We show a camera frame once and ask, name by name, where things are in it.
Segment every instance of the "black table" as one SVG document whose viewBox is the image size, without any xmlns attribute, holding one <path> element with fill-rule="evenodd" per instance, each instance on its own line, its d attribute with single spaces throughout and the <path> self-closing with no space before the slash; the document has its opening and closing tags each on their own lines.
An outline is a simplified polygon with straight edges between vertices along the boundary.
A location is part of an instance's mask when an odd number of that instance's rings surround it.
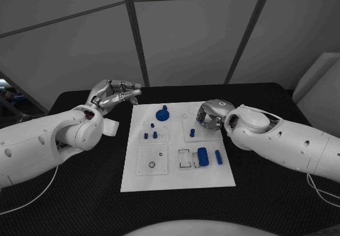
<svg viewBox="0 0 340 236">
<path fill-rule="evenodd" d="M 64 93 L 51 115 L 87 101 L 90 90 Z M 310 125 L 287 91 L 276 83 L 143 88 L 140 104 L 224 99 Z M 181 219 L 238 223 L 283 236 L 300 236 L 340 223 L 340 209 L 329 205 L 293 171 L 254 151 L 237 148 L 223 130 L 237 187 L 122 193 L 133 105 L 117 105 L 106 116 L 120 122 L 116 137 L 103 136 L 91 151 L 61 166 L 54 184 L 24 209 L 0 216 L 0 235 L 125 235 Z M 55 169 L 5 188 L 2 211 L 28 203 L 45 189 Z M 315 177 L 322 189 L 340 194 L 335 181 Z"/>
</svg>

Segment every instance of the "black tablecloth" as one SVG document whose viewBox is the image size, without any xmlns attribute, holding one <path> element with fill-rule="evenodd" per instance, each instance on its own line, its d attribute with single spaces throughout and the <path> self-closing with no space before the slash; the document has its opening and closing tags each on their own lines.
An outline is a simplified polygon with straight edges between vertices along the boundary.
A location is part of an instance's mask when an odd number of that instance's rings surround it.
<svg viewBox="0 0 340 236">
<path fill-rule="evenodd" d="M 87 101 L 90 90 L 64 93 L 51 115 Z M 276 83 L 143 88 L 140 104 L 224 99 L 310 125 L 287 91 Z M 122 193 L 133 105 L 117 105 L 109 119 L 120 122 L 116 137 L 103 136 L 91 151 L 61 166 L 47 193 L 24 209 L 0 216 L 0 235 L 116 235 L 165 221 L 218 220 L 283 236 L 300 236 L 340 223 L 329 205 L 293 171 L 254 151 L 237 148 L 223 130 L 237 187 Z M 0 211 L 28 203 L 44 191 L 55 169 L 5 188 Z M 340 185 L 315 178 L 322 189 L 340 194 Z"/>
</svg>

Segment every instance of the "blue cylinder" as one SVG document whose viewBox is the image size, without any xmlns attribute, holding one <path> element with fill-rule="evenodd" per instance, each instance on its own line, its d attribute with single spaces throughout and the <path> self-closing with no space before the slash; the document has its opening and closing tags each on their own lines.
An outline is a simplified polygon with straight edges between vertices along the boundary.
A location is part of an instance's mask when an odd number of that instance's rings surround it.
<svg viewBox="0 0 340 236">
<path fill-rule="evenodd" d="M 191 130 L 191 137 L 195 137 L 195 129 Z"/>
<path fill-rule="evenodd" d="M 220 150 L 215 151 L 215 154 L 217 154 L 218 164 L 223 165 L 223 158 L 221 158 Z"/>
<path fill-rule="evenodd" d="M 208 149 L 205 147 L 201 147 L 198 149 L 198 155 L 200 155 L 201 166 L 208 166 L 210 158 L 208 158 Z"/>
</svg>

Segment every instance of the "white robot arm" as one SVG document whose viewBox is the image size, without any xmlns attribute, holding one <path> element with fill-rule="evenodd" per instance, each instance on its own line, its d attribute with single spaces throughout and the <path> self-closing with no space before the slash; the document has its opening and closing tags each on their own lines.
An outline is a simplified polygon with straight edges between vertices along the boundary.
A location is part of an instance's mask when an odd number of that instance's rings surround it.
<svg viewBox="0 0 340 236">
<path fill-rule="evenodd" d="M 120 123 L 103 116 L 122 101 L 138 105 L 140 88 L 140 84 L 103 80 L 86 105 L 0 130 L 0 189 L 35 178 L 71 156 L 91 150 L 103 134 L 116 136 Z"/>
<path fill-rule="evenodd" d="M 224 100 L 211 100 L 201 106 L 197 120 L 208 129 L 223 125 L 234 144 L 254 150 L 260 156 L 300 172 L 340 182 L 340 139 L 319 129 L 290 122 L 266 111 Z M 207 114 L 212 120 L 205 122 Z"/>
</svg>

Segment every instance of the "white cable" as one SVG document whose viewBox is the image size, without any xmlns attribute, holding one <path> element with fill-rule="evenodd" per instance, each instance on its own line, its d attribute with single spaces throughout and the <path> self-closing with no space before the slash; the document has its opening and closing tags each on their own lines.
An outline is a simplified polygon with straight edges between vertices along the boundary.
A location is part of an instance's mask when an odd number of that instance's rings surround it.
<svg viewBox="0 0 340 236">
<path fill-rule="evenodd" d="M 50 186 L 51 186 L 51 184 L 53 184 L 53 182 L 54 182 L 55 175 L 54 175 L 54 177 L 53 177 L 53 180 L 51 180 L 51 182 L 50 182 L 50 184 L 48 184 L 48 187 L 47 187 L 47 189 L 45 189 L 45 191 L 48 190 L 48 188 L 50 188 Z M 41 195 L 45 193 L 45 191 L 40 194 L 40 196 L 38 196 L 28 204 L 25 204 L 25 205 L 21 206 L 19 208 L 15 208 L 15 209 L 12 209 L 12 210 L 9 210 L 9 211 L 2 212 L 0 215 L 4 215 L 4 214 L 6 214 L 6 213 L 11 213 L 11 212 L 19 210 L 21 208 L 27 207 L 27 206 L 41 197 Z"/>
<path fill-rule="evenodd" d="M 321 197 L 329 204 L 332 204 L 332 205 L 336 206 L 336 207 L 340 207 L 340 205 L 338 205 L 338 204 L 329 202 L 329 201 L 323 198 L 321 192 L 329 194 L 329 195 L 334 196 L 335 198 L 339 198 L 339 199 L 340 199 L 340 197 L 336 196 L 336 195 L 334 195 L 334 194 L 331 194 L 331 193 L 328 193 L 326 191 L 323 191 L 323 190 L 321 190 L 321 189 L 318 188 L 310 174 L 308 174 L 308 182 L 309 182 L 309 185 L 316 189 L 316 192 L 318 192 L 319 197 Z"/>
<path fill-rule="evenodd" d="M 249 107 L 249 106 L 246 106 L 244 104 L 241 105 L 241 107 L 243 107 L 243 108 L 250 108 L 250 109 L 253 109 L 254 111 L 267 113 L 267 114 L 270 114 L 272 116 L 274 116 L 277 119 L 283 119 L 283 118 L 282 118 L 280 116 L 277 116 L 276 114 L 272 114 L 270 112 L 267 112 L 267 111 L 264 111 L 264 110 L 261 110 L 261 109 L 259 109 L 259 108 L 256 108 L 256 107 Z"/>
</svg>

